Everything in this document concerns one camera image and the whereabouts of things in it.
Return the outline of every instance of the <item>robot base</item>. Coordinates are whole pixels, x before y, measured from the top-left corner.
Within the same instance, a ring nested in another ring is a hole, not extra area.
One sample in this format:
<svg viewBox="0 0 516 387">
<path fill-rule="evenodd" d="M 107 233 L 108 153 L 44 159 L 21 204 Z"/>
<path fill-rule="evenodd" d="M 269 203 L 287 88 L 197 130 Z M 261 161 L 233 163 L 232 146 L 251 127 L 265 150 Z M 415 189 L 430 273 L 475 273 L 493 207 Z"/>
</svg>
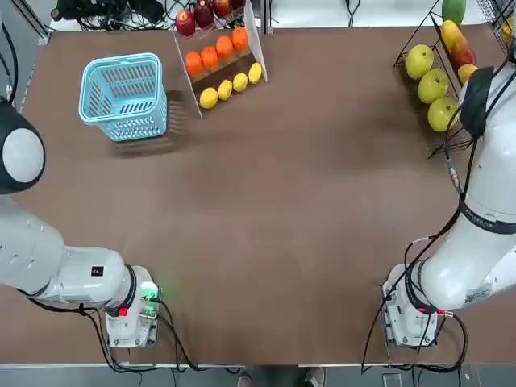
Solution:
<svg viewBox="0 0 516 387">
<path fill-rule="evenodd" d="M 387 282 L 381 287 L 382 300 L 393 287 L 394 282 L 405 271 L 403 264 L 393 268 L 387 278 Z M 430 347 L 435 342 L 435 328 L 437 326 L 437 314 L 430 316 L 421 313 L 414 308 L 406 294 L 405 281 L 401 280 L 396 289 L 390 294 L 382 310 L 384 317 L 384 335 L 387 345 L 397 347 Z M 430 318 L 425 337 L 421 341 L 422 334 Z"/>
<path fill-rule="evenodd" d="M 152 282 L 147 269 L 132 267 L 136 274 L 136 295 L 127 315 L 112 317 L 106 314 L 107 334 L 112 348 L 156 346 L 159 305 L 148 299 L 159 297 L 160 291 Z"/>
</svg>

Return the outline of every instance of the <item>green light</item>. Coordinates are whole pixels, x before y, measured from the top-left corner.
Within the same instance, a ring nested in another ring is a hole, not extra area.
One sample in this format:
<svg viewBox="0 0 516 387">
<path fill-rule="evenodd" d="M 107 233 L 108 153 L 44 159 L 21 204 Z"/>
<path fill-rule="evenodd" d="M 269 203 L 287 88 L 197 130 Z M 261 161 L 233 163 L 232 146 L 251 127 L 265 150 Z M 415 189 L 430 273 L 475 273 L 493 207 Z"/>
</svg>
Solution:
<svg viewBox="0 0 516 387">
<path fill-rule="evenodd" d="M 142 297 L 155 298 L 158 295 L 158 287 L 154 282 L 144 282 L 142 284 Z"/>
</svg>

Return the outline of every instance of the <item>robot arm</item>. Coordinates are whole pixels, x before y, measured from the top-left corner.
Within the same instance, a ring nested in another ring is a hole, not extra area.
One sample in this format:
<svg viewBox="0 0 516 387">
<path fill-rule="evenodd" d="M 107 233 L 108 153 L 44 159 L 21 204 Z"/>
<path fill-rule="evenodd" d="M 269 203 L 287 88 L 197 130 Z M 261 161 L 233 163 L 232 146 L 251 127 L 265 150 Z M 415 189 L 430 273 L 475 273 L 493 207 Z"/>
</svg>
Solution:
<svg viewBox="0 0 516 387">
<path fill-rule="evenodd" d="M 508 65 L 493 79 L 488 105 L 514 71 Z M 516 82 L 486 121 L 484 147 L 466 198 L 467 205 L 482 218 L 505 223 L 516 223 L 515 98 Z M 514 246 L 516 235 L 485 231 L 461 215 L 446 242 L 422 267 L 425 296 L 439 309 L 454 310 L 507 289 L 516 282 Z"/>
<path fill-rule="evenodd" d="M 0 102 L 0 194 L 31 188 L 45 165 L 37 130 Z M 111 347 L 156 342 L 159 296 L 145 268 L 125 265 L 106 248 L 65 246 L 60 233 L 9 196 L 0 197 L 0 284 L 45 304 L 87 304 L 106 311 Z"/>
<path fill-rule="evenodd" d="M 508 64 L 493 78 L 487 106 L 516 72 Z M 468 89 L 465 85 L 461 97 Z M 487 222 L 516 223 L 516 82 L 485 121 L 485 143 L 472 171 L 465 204 Z M 385 333 L 397 346 L 434 343 L 437 310 L 464 308 L 516 283 L 516 234 L 498 234 L 460 214 L 445 243 L 427 260 L 399 264 L 382 287 Z M 391 292 L 394 284 L 398 285 Z"/>
</svg>

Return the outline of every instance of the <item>blue basket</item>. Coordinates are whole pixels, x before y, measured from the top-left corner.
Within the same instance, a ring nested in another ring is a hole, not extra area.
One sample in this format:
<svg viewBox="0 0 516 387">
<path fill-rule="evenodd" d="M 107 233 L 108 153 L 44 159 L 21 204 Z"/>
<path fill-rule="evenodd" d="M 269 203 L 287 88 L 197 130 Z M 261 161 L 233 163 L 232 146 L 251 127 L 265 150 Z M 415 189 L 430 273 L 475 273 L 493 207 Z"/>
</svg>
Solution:
<svg viewBox="0 0 516 387">
<path fill-rule="evenodd" d="M 90 62 L 82 74 L 79 115 L 113 141 L 163 135 L 167 98 L 161 62 L 151 53 Z"/>
</svg>

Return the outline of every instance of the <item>brown table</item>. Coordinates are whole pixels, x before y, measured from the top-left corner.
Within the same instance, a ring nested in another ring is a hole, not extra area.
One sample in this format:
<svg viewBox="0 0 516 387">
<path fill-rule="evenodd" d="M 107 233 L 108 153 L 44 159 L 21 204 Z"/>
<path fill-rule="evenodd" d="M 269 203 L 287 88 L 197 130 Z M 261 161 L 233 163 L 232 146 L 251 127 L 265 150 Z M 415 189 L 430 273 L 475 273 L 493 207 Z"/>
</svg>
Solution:
<svg viewBox="0 0 516 387">
<path fill-rule="evenodd" d="M 480 65 L 501 61 L 486 26 L 464 30 Z M 82 124 L 81 73 L 93 58 L 148 51 L 166 90 L 180 89 L 172 36 L 53 34 L 23 108 L 47 168 L 16 199 L 67 244 L 112 248 L 148 268 L 195 362 L 359 363 L 378 286 L 456 205 L 392 70 L 412 31 L 277 31 L 263 41 L 270 83 L 192 119 L 176 145 L 136 152 Z M 516 361 L 515 304 L 510 292 L 460 312 L 468 362 Z M 87 319 L 38 310 L 7 288 L 0 306 L 2 363 L 102 362 Z M 449 328 L 422 360 L 456 359 L 460 336 Z M 173 363 L 165 336 L 131 362 Z M 379 325 L 368 360 L 386 361 Z"/>
</svg>

